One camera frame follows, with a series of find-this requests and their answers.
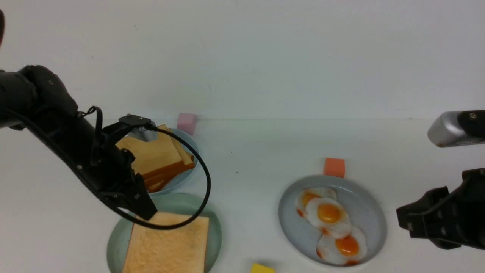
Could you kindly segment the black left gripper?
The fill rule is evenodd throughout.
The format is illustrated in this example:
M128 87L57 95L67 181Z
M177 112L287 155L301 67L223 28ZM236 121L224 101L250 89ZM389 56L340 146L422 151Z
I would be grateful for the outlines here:
M76 147L74 173L112 212L129 221L135 221L135 216L148 221L157 209L144 187L142 176L131 168L132 159L130 152L116 151L98 165L92 165L90 151L86 147Z

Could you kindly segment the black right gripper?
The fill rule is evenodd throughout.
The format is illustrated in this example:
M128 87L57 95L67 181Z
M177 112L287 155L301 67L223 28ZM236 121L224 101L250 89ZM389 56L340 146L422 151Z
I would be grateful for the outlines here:
M400 228L411 238L429 240L442 250L462 246L484 250L484 193L460 186L426 192L419 200L396 209Z

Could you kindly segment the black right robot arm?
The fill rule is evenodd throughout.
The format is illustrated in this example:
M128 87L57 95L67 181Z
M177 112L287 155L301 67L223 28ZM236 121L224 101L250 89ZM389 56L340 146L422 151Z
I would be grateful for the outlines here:
M419 200L396 209L400 228L410 237L429 240L452 250L462 246L485 248L484 169L462 172L462 183L428 190Z

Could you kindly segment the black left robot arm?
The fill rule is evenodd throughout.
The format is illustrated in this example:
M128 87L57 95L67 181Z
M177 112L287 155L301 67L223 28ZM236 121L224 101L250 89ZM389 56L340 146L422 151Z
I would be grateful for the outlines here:
M1 71L1 127L28 129L77 176L92 194L113 211L126 209L149 220L156 206L135 173L135 156L116 143L129 126L114 123L95 126L78 110L59 77L43 66L26 66L17 72Z

